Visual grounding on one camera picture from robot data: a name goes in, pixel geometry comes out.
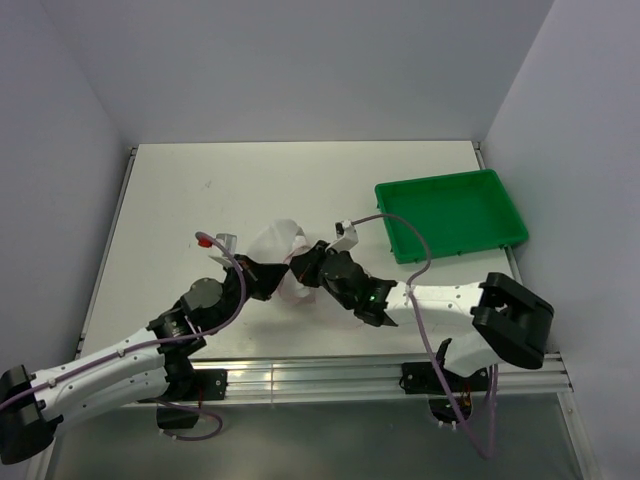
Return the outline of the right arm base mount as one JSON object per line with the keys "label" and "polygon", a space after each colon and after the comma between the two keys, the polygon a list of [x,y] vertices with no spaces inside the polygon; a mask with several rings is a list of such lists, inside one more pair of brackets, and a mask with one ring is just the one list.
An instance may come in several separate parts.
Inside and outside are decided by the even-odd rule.
{"label": "right arm base mount", "polygon": [[[490,374],[487,369],[481,369],[470,377],[443,371],[444,378],[454,396],[454,400],[461,410],[462,416],[468,420],[473,413],[473,393],[488,395],[491,389]],[[407,395],[436,396],[429,401],[429,408],[433,417],[446,425],[458,422],[452,403],[446,397],[445,391],[430,362],[407,362],[401,365],[399,387]]]}

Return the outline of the white mesh laundry bag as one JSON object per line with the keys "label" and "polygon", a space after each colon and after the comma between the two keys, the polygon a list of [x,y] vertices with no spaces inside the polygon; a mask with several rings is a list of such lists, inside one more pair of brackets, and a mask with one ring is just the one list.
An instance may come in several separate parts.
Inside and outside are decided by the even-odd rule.
{"label": "white mesh laundry bag", "polygon": [[310,307],[331,298],[355,311],[367,303],[371,280],[350,253],[357,244],[355,228],[348,222],[338,223],[336,235],[332,242],[311,241],[296,221],[277,219],[258,233],[246,254],[258,263],[287,267],[276,287],[281,303]]}

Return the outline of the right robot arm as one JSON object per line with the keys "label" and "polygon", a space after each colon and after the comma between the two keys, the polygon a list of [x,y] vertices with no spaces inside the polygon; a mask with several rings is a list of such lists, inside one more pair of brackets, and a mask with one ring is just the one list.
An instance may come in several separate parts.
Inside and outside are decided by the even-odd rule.
{"label": "right robot arm", "polygon": [[477,371],[498,363],[538,370],[543,366],[553,307],[511,277],[491,272],[463,285],[424,286],[376,278],[349,252],[323,242],[290,262],[303,286],[322,288],[364,323],[419,328],[444,325],[466,333],[444,340],[433,365],[435,383],[457,388]]}

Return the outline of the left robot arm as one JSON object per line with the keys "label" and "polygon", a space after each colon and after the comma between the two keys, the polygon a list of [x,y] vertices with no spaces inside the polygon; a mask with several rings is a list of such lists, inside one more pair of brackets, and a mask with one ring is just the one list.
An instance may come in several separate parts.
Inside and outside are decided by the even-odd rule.
{"label": "left robot arm", "polygon": [[178,401],[193,394],[190,355],[240,313],[267,301],[289,267],[235,256],[223,281],[201,278],[146,327],[115,345],[67,364],[1,376],[1,461],[27,460],[73,423],[139,401]]}

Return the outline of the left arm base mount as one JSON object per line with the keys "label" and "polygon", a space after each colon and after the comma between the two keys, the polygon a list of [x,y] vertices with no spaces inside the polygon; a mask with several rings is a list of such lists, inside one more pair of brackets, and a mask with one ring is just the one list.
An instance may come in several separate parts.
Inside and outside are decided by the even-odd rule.
{"label": "left arm base mount", "polygon": [[156,424],[161,430],[191,430],[204,417],[203,413],[168,407],[166,403],[190,404],[200,409],[206,401],[221,401],[225,398],[228,372],[225,369],[196,369],[190,379],[171,386],[160,397],[156,409]]}

